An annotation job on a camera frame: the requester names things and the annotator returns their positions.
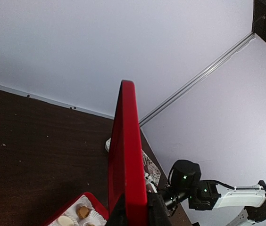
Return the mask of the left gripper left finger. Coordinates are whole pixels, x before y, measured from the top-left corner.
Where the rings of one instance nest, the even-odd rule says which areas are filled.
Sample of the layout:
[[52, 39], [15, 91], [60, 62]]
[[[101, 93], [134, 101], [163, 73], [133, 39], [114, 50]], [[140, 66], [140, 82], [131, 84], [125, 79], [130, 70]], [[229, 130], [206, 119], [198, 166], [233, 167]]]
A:
[[125, 194], [119, 197], [106, 222], [106, 226], [126, 226]]

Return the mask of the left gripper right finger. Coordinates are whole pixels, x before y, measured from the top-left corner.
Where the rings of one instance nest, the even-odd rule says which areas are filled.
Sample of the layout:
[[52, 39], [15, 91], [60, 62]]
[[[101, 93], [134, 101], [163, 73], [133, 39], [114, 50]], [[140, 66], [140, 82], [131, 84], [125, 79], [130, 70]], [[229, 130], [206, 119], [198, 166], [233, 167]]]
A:
[[149, 226], [170, 226], [167, 208], [163, 198], [158, 193], [148, 193], [148, 218]]

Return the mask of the red square tin box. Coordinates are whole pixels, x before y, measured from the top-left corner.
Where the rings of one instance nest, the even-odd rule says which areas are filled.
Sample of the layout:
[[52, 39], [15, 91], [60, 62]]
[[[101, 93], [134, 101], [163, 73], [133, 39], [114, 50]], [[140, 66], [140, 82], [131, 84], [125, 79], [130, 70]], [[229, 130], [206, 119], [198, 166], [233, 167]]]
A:
[[89, 192], [74, 198], [43, 223], [44, 226], [104, 226], [107, 209]]

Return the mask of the brown round chocolate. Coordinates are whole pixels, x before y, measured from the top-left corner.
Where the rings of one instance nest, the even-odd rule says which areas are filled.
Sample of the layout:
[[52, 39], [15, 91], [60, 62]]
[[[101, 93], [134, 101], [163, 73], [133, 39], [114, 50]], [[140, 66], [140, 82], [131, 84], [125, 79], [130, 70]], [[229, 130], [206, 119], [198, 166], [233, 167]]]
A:
[[80, 219], [85, 219], [88, 217], [89, 213], [90, 213], [90, 209], [86, 206], [80, 206], [77, 208], [77, 215]]

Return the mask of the red tin lid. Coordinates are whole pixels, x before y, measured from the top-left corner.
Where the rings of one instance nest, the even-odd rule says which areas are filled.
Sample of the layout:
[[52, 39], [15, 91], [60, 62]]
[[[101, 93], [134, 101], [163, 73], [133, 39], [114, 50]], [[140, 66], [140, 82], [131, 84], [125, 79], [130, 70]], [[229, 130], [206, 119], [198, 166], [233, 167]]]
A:
[[125, 198], [129, 226], [146, 226], [147, 191], [135, 86], [123, 80], [120, 85], [108, 152], [108, 210], [111, 215], [119, 198]]

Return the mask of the white round chocolate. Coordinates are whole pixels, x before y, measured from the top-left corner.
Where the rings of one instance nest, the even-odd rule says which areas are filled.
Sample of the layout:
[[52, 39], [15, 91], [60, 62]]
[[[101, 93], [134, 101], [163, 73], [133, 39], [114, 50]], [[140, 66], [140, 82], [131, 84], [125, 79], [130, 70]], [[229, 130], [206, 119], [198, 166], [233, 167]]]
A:
[[71, 218], [67, 217], [67, 216], [58, 217], [57, 223], [60, 226], [74, 226], [73, 220]]

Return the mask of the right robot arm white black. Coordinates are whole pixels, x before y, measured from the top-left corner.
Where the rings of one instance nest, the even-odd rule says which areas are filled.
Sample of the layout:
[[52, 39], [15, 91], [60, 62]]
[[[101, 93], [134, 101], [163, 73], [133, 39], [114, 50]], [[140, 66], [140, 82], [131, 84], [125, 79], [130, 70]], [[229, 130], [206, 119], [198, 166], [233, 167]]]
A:
[[198, 211], [225, 207], [242, 207], [230, 226], [252, 226], [266, 220], [266, 183], [254, 186], [230, 186], [216, 180], [202, 180], [200, 165], [177, 160], [169, 172], [167, 184], [158, 194], [172, 215], [178, 205], [188, 200], [190, 209]]

